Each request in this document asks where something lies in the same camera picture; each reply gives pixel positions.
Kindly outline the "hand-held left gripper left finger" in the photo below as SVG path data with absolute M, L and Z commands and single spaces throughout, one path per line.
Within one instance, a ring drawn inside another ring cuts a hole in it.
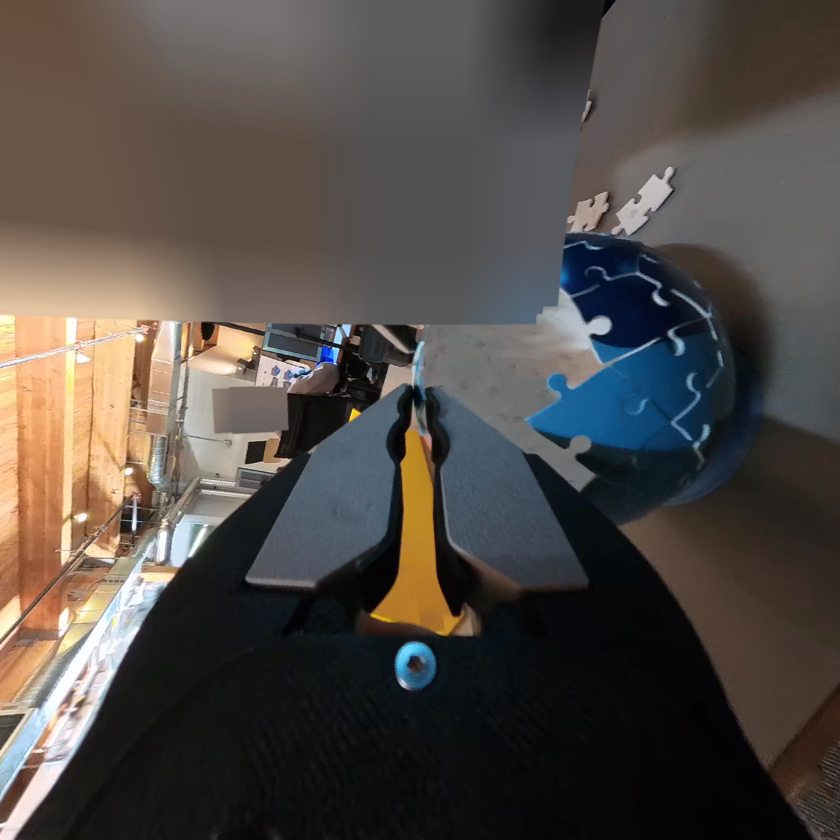
M 311 451 L 245 576 L 249 585 L 358 607 L 384 600 L 398 572 L 412 408 L 413 388 L 402 385 Z

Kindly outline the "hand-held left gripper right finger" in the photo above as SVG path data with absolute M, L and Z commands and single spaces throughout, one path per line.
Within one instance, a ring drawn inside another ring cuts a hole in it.
M 588 588 L 526 452 L 441 388 L 425 391 L 425 429 L 437 580 L 452 613 Z

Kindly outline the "blue cartoon puzzle ball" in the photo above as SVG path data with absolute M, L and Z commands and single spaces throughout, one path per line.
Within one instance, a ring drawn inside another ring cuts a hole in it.
M 609 234 L 566 235 L 559 301 L 534 324 L 427 326 L 413 378 L 540 455 L 619 525 L 687 492 L 734 411 L 709 293 L 660 250 Z

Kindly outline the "yellow plastic bin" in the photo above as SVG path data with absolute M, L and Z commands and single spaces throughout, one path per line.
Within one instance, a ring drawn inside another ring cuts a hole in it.
M 398 570 L 393 587 L 372 614 L 363 612 L 357 627 L 367 636 L 473 637 L 477 615 L 465 608 L 450 612 L 437 575 L 434 488 L 428 451 L 416 429 L 406 432 L 401 463 L 403 517 Z

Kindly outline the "silver ventilation duct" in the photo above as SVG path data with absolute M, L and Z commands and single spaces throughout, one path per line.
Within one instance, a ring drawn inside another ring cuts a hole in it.
M 144 402 L 145 430 L 150 436 L 146 465 L 148 481 L 158 491 L 177 485 L 176 463 L 186 412 L 190 328 L 184 322 L 161 321 L 150 357 L 148 395 Z

